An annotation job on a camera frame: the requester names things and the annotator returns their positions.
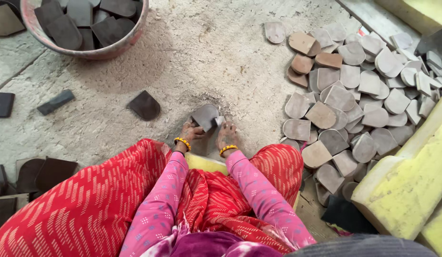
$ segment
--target woman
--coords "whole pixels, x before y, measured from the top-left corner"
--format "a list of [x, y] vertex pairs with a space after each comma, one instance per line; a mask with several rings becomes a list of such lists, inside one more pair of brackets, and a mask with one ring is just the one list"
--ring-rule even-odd
[[173, 153], [143, 139], [82, 169], [1, 227], [0, 256], [281, 256], [315, 243], [290, 205], [303, 169], [296, 149], [269, 145], [248, 160], [236, 126], [223, 123], [226, 177], [188, 170], [184, 154], [203, 136], [186, 122]]

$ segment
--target hand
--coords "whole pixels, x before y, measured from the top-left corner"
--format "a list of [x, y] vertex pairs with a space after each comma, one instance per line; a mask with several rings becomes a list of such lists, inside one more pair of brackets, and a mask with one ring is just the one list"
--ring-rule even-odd
[[[237, 126], [232, 124], [232, 122], [223, 122], [221, 124], [221, 130], [218, 133], [218, 138], [216, 139], [216, 145], [218, 147], [218, 150], [221, 151], [224, 147], [228, 145], [238, 145], [238, 135], [235, 131], [237, 129]], [[223, 155], [224, 157], [228, 157], [231, 153], [236, 151], [236, 149], [229, 149], [224, 151]]]
[[196, 127], [195, 122], [186, 121], [181, 129], [180, 136], [184, 140], [191, 144], [193, 139], [200, 139], [205, 136], [205, 131], [203, 127]]
[[[181, 129], [181, 133], [178, 137], [183, 138], [188, 143], [191, 144], [193, 139], [199, 139], [205, 136], [205, 131], [203, 127], [196, 127], [194, 122], [190, 122], [189, 120], [183, 124], [183, 128]], [[181, 141], [177, 141], [177, 145], [175, 146], [175, 151], [182, 152], [183, 154], [187, 152], [188, 147]]]

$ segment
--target purple tie-dye fabric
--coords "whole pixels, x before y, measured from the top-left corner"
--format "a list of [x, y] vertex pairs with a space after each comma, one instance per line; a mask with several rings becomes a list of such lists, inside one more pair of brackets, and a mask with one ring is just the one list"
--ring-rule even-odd
[[173, 226], [172, 234], [144, 252], [141, 257], [281, 257], [281, 253], [266, 245], [245, 242], [224, 232], [190, 233], [186, 225]]

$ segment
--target sawdust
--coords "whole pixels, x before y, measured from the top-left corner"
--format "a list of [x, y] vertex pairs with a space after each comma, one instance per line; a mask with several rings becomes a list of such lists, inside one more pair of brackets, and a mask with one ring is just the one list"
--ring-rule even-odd
[[[125, 54], [89, 61], [47, 50], [5, 85], [1, 92], [16, 94], [11, 118], [0, 119], [0, 164], [11, 181], [18, 159], [48, 155], [85, 167], [141, 138], [172, 145], [184, 120], [206, 103], [237, 124], [241, 148], [252, 156], [283, 136], [288, 95], [306, 92], [286, 79], [295, 53], [285, 42], [269, 44], [263, 22], [280, 20], [287, 34], [335, 21], [348, 30], [358, 25], [329, 0], [157, 0], [150, 8], [144, 35]], [[45, 117], [35, 109], [64, 89], [76, 100]], [[126, 109], [142, 90], [161, 104], [156, 120]]]

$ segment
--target gray fabric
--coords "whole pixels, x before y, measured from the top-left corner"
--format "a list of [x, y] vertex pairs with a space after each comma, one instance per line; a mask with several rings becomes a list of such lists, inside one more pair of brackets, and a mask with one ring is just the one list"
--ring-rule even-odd
[[314, 244], [287, 257], [437, 257], [424, 246], [410, 240], [383, 235], [355, 234], [328, 242]]

